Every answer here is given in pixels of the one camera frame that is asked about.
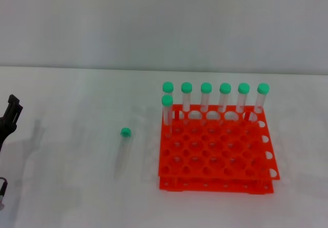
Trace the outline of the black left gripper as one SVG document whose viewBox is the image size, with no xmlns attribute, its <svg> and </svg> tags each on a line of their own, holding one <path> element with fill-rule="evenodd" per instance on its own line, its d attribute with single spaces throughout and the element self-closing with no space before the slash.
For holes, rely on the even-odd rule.
<svg viewBox="0 0 328 228">
<path fill-rule="evenodd" d="M 1 117 L 0 149 L 2 149 L 6 138 L 16 130 L 16 123 L 22 110 L 23 107 L 19 104 L 19 99 L 11 94 L 5 116 Z"/>
</svg>

